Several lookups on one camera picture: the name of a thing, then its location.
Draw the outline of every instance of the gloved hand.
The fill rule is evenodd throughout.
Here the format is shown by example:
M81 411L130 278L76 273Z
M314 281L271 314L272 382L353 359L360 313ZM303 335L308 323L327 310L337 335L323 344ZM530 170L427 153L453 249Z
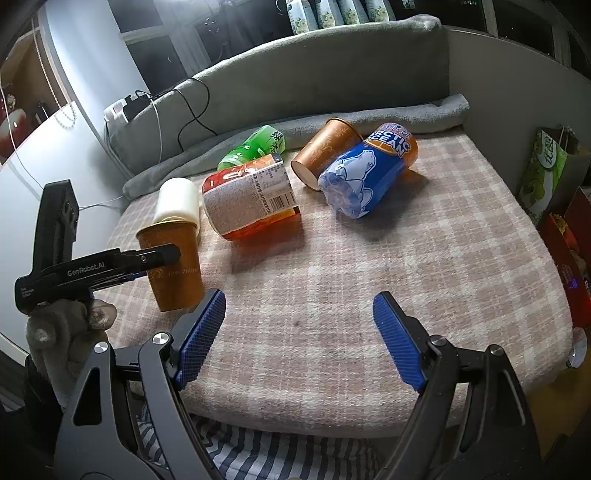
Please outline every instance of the gloved hand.
M37 371L51 384L66 408L90 349L107 341L117 309L93 300L90 312L79 301L58 300L35 309L27 322L27 342Z

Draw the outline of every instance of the yellow floor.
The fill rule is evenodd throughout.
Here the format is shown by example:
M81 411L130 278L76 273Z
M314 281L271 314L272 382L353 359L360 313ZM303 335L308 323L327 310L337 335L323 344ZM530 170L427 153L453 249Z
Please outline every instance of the yellow floor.
M545 456L558 435L571 435L591 406L591 353L578 369L564 371L558 378L527 397Z

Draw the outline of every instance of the blue gripper pad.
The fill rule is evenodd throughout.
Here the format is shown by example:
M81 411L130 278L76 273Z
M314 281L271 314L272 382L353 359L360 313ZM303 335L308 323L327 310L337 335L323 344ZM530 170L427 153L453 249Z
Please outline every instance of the blue gripper pad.
M225 316L226 296L218 291L179 350L178 370L173 379L177 391L199 375Z
M420 391L427 382L421 370L421 355L392 306L380 293L374 298L374 322L402 380Z

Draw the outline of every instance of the brown paper cup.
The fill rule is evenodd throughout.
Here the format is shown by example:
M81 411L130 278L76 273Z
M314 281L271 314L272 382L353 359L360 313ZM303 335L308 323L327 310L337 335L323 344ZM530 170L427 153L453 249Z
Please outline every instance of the brown paper cup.
M148 278L161 312L190 308L205 294L199 253L197 227L186 220L165 220L140 230L136 235L142 249L175 244L181 258L174 265L148 270Z
M320 131L291 161L298 178L314 190L318 177L339 155L363 141L356 129L340 118L329 118Z

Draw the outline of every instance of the white cylinder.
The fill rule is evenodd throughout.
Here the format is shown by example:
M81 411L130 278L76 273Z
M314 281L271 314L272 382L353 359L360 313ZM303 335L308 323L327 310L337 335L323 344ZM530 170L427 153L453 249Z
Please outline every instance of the white cylinder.
M160 187L154 223L182 219L197 225L199 233L199 189L189 179L170 179Z

